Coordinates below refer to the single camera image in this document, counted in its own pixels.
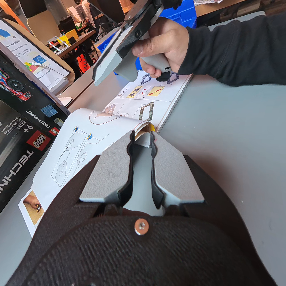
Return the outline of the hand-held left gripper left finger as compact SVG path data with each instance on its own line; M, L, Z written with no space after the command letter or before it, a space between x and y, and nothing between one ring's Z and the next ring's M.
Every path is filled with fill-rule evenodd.
M135 131L105 149L100 155L81 195L83 202L124 206L133 190L133 145Z

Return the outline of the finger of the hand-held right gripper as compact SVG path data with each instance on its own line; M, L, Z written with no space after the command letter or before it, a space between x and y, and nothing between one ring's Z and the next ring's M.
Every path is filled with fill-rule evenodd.
M136 68L137 57L130 50L122 59L121 63L115 68L115 73L124 77L129 82L134 82L137 79L138 72Z
M121 63L122 58L117 53L116 49L131 28L132 27L129 27L126 30L120 28L99 57L93 69L95 86L98 86Z

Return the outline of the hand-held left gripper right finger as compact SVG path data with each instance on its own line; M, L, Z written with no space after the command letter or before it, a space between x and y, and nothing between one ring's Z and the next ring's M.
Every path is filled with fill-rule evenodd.
M183 154L156 132L150 132L152 199L157 209L205 201Z

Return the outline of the lego instruction booklet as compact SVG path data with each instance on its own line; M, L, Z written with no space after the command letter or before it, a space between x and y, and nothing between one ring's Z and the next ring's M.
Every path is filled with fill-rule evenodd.
M31 237L52 200L91 159L130 130L141 141L146 133L160 131L192 77L171 72L158 82L138 71L102 110L72 112L18 204Z

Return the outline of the person's right forearm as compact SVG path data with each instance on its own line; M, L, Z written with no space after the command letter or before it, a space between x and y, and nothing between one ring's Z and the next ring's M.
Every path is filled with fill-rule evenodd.
M187 30L179 74L207 74L229 86L286 84L285 12Z

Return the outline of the black lego set box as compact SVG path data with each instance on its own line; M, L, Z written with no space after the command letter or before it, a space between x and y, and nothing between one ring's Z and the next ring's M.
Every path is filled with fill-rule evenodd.
M0 211L55 140L69 111L1 50Z

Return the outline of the person's right hand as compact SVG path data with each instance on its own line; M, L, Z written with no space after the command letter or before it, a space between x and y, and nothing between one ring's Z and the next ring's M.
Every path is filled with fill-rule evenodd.
M188 50L188 30L170 19L159 17L148 32L149 38L132 47L133 55L140 57L142 69L152 78L161 76L161 71L147 64L143 58L163 53L171 69L178 72Z

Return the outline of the yellow container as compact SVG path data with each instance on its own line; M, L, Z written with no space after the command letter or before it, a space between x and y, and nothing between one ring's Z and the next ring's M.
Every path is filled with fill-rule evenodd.
M76 29L68 31L65 35L58 38L58 42L61 46L67 47L76 42L79 38Z

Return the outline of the blue plastic bin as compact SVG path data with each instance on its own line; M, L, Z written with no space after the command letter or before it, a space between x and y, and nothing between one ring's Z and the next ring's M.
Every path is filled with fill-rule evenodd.
M170 19L183 27L196 27L196 11L193 1L182 1L181 5L176 10L173 8L163 9L159 17ZM122 25L124 25L124 21L120 25L119 29L122 28ZM150 57L144 57L143 60L147 64L152 65L156 69L159 69L161 71L161 76L157 78L157 81L164 82L170 78L172 69L170 67L170 63L168 62L163 53L152 55Z

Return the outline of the wooden chair back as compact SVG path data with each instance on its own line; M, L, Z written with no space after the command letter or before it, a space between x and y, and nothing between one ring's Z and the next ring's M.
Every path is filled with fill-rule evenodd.
M34 36L44 45L47 45L50 39L61 36L59 27L48 10L27 18L27 24Z

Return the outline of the printed instruction sheet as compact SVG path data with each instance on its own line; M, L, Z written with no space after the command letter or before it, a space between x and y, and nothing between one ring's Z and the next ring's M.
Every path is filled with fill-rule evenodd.
M1 44L10 50L53 95L74 81L72 68L18 23L1 18Z

